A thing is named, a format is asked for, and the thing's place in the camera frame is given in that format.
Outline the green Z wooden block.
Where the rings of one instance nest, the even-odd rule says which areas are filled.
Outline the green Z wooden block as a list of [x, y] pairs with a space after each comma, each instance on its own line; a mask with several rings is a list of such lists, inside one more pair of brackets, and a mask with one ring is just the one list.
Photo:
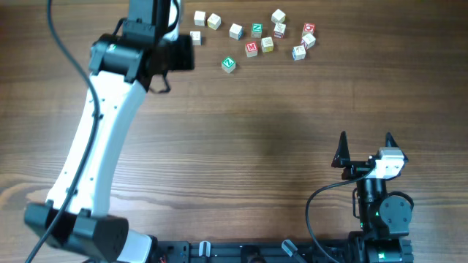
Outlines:
[[231, 73], [235, 69], [235, 67], [236, 61], [229, 56], [222, 61], [222, 69], [227, 73]]

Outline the red M wooden block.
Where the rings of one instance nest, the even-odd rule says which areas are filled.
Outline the red M wooden block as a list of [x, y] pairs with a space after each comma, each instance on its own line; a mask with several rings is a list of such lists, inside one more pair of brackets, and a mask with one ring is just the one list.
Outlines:
[[246, 56], [248, 58], [257, 56], [258, 54], [258, 46], [256, 42], [247, 42], [245, 44], [245, 51], [246, 51]]

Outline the yellow K wooden block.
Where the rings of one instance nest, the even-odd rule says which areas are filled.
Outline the yellow K wooden block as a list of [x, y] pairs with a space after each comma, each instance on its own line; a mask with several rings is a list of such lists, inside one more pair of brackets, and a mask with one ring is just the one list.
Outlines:
[[274, 43], [272, 37], [265, 37], [261, 39], [261, 48], [264, 53], [272, 52]]

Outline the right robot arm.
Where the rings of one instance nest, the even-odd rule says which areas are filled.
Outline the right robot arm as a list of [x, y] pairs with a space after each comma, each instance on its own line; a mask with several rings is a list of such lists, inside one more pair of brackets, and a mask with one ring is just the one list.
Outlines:
[[389, 192], [387, 182], [401, 175], [408, 158], [391, 133], [385, 145], [366, 161], [350, 158], [347, 135], [340, 134], [331, 166], [342, 168], [342, 180], [355, 183], [353, 216], [361, 229], [349, 233], [341, 260], [344, 262], [412, 262], [410, 233], [414, 201], [400, 191]]

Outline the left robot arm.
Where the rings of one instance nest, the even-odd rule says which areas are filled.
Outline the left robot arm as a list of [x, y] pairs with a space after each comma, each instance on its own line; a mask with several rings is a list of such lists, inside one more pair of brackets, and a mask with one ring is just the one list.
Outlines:
[[111, 216], [110, 190], [129, 127], [154, 76], [195, 67], [192, 39], [181, 34], [182, 3], [131, 1], [111, 34], [91, 46], [83, 114], [64, 167], [43, 203], [26, 207], [25, 224], [49, 245], [88, 262], [157, 262], [154, 236]]

